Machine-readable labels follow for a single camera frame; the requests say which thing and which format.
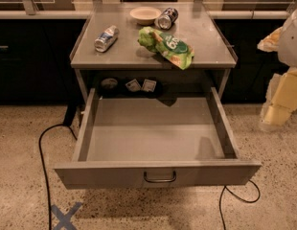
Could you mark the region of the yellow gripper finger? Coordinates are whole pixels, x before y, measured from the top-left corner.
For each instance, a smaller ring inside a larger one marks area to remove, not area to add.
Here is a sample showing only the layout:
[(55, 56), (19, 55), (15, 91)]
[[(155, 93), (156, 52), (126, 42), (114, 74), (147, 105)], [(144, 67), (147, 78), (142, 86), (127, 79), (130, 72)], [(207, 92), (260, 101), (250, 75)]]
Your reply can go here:
[(279, 48), (279, 39), (281, 31), (282, 27), (274, 30), (271, 34), (266, 36), (258, 43), (257, 48), (261, 51), (268, 53), (277, 52)]
[(297, 68), (282, 75), (274, 74), (266, 92), (261, 111), (260, 129), (274, 131), (297, 110)]

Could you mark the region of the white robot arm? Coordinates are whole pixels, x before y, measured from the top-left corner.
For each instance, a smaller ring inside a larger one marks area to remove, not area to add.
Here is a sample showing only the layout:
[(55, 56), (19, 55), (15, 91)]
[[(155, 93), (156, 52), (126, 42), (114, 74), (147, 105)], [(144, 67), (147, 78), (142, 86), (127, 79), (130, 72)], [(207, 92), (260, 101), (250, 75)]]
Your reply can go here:
[(282, 27), (260, 41), (258, 49), (276, 52), (278, 60), (288, 66), (284, 74), (273, 75), (261, 110), (261, 130), (272, 131), (297, 110), (297, 9)]

